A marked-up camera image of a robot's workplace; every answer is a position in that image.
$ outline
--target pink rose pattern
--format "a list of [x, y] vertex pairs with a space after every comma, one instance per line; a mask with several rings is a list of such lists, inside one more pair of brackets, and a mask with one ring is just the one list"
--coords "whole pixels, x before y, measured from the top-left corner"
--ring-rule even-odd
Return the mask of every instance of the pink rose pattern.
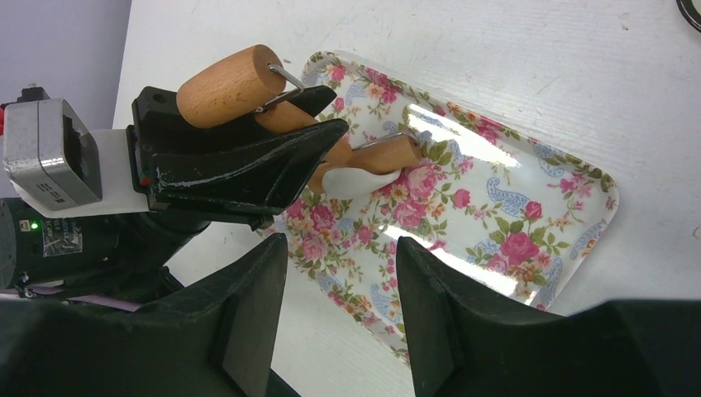
[[[377, 117], [381, 121], [379, 124], [398, 120], [398, 111], [393, 105], [399, 97], [453, 118], [494, 146], [502, 147], [504, 142], [516, 145], [522, 139], [514, 130], [486, 117], [468, 112], [454, 103], [434, 103], [427, 93], [375, 70], [343, 62], [328, 53], [314, 55], [307, 73], [322, 73], [322, 84], [333, 89], [342, 84], [362, 85], [365, 91], [362, 100], [355, 98], [351, 102], [339, 96], [319, 116], [322, 121], [331, 118], [346, 120], [350, 126], [346, 137], [354, 144], [381, 135], [360, 129], [356, 120], [363, 115]], [[393, 118], [389, 117], [390, 113], [395, 114]], [[472, 246], [463, 248], [467, 255], [461, 256], [457, 251], [451, 254], [513, 278], [518, 282], [514, 297], [524, 300], [524, 296], [547, 284], [547, 271], [552, 268], [555, 258], [569, 253], [570, 243], [560, 234], [573, 225], [585, 223], [586, 229], [598, 222], [598, 219], [591, 222], [581, 217], [585, 209], [593, 211], [593, 205], [597, 204], [593, 197], [598, 199], [596, 194], [600, 195], [601, 190], [608, 193], [606, 208], [609, 218], [618, 205], [617, 192], [611, 190], [615, 184], [608, 175], [573, 156], [557, 155], [546, 159], [548, 164], [561, 165], [572, 172], [566, 172], [560, 180], [554, 179], [547, 186], [557, 189], [556, 194], [562, 194], [566, 211], [556, 213], [538, 201], [531, 201], [522, 209], [520, 218], [512, 218], [501, 211], [501, 203], [489, 203], [484, 201], [485, 198], [479, 198], [484, 195], [474, 190], [478, 184], [461, 182], [474, 172], [475, 165], [479, 164], [476, 159], [453, 152], [447, 141], [422, 140], [422, 153], [425, 160], [421, 164], [403, 170], [399, 179], [373, 192], [367, 202], [324, 198], [306, 189], [279, 219], [284, 228], [292, 231], [288, 235], [289, 254], [296, 268], [312, 279], [323, 275], [339, 280], [339, 284], [326, 291], [329, 299], [407, 363], [409, 355], [403, 323], [387, 323], [378, 317], [370, 298], [370, 285], [364, 281], [367, 277], [364, 271], [376, 271], [378, 275], [371, 278], [381, 279], [380, 292], [391, 299], [389, 317], [400, 315], [395, 264], [397, 243], [382, 232], [387, 227], [399, 227], [420, 237], [427, 242], [427, 248], [434, 251], [454, 251], [458, 242], [446, 240], [446, 229], [449, 219], [458, 219], [457, 212], [464, 213], [465, 218], [460, 222], [481, 225], [484, 235], [489, 236], [487, 241], [498, 250], [490, 254], [479, 246]], [[498, 172], [503, 172], [508, 184], [508, 171], [494, 170], [495, 174]], [[263, 234], [274, 230], [276, 228], [272, 227]], [[464, 239], [476, 242], [472, 236], [464, 236]], [[371, 254], [375, 258], [373, 263], [379, 261], [377, 267], [373, 269], [369, 263], [356, 263], [359, 252]], [[531, 305], [546, 309], [549, 303], [536, 297]]]

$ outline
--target floral tray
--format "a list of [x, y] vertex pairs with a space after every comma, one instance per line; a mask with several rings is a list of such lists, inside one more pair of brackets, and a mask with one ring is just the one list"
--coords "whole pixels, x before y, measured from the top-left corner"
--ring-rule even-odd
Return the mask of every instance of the floral tray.
[[407, 363], [394, 262], [400, 236], [547, 309], [616, 212], [611, 177], [351, 58], [320, 52], [305, 66], [306, 84], [338, 93], [319, 118], [348, 121], [352, 146], [412, 130], [424, 160], [365, 198], [306, 189], [264, 234], [286, 233], [291, 264]]

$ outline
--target white surface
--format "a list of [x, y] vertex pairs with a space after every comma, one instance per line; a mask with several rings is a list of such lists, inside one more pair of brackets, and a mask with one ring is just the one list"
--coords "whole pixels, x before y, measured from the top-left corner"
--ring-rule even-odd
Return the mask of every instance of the white surface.
[[[130, 122], [144, 86], [176, 90], [259, 42], [293, 74], [317, 50], [356, 53], [609, 172], [622, 206], [556, 313], [620, 297], [701, 298], [701, 34], [675, 1], [134, 2], [115, 127]], [[257, 241], [216, 225], [170, 264], [193, 281]], [[305, 396], [411, 395], [409, 371], [291, 273], [280, 375]]]
[[[87, 128], [110, 128], [130, 8], [131, 0], [0, 1], [0, 103], [38, 84], [66, 98]], [[16, 196], [0, 172], [0, 197]]]
[[103, 199], [97, 203], [76, 208], [52, 211], [12, 182], [20, 197], [47, 218], [76, 218], [110, 213], [142, 213], [149, 210], [144, 194], [134, 191], [131, 166], [126, 150], [126, 131], [95, 130], [91, 134], [100, 153], [100, 175], [103, 181]]

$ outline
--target wooden handle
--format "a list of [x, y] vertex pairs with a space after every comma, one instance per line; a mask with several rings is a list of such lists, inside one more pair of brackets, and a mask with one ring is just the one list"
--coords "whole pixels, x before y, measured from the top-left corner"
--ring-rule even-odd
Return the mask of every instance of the wooden handle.
[[[317, 123], [317, 119], [289, 102], [278, 103], [267, 112], [257, 113], [255, 120], [275, 134], [286, 134]], [[352, 154], [353, 149], [348, 142], [338, 141], [328, 151], [324, 160], [332, 164], [345, 164]]]
[[408, 136], [368, 146], [353, 153], [346, 167], [362, 168], [372, 174], [385, 175], [421, 161], [421, 147]]
[[282, 63], [265, 45], [227, 56], [180, 87], [180, 114], [195, 127], [210, 128], [253, 111], [282, 93], [287, 83], [268, 69], [270, 64]]
[[324, 193], [324, 186], [322, 184], [322, 181], [324, 180], [324, 175], [326, 175], [327, 172], [330, 170], [335, 170], [336, 168], [341, 168], [341, 167], [343, 167], [343, 165], [331, 164], [331, 163], [321, 163], [317, 167], [317, 170], [314, 171], [312, 178], [307, 183], [309, 190], [313, 191], [316, 194]]
[[421, 147], [408, 136], [399, 136], [389, 141], [368, 146], [353, 153], [345, 165], [323, 163], [314, 171], [307, 183], [316, 194], [324, 193], [324, 175], [336, 168], [361, 168], [375, 175], [386, 175], [421, 161]]

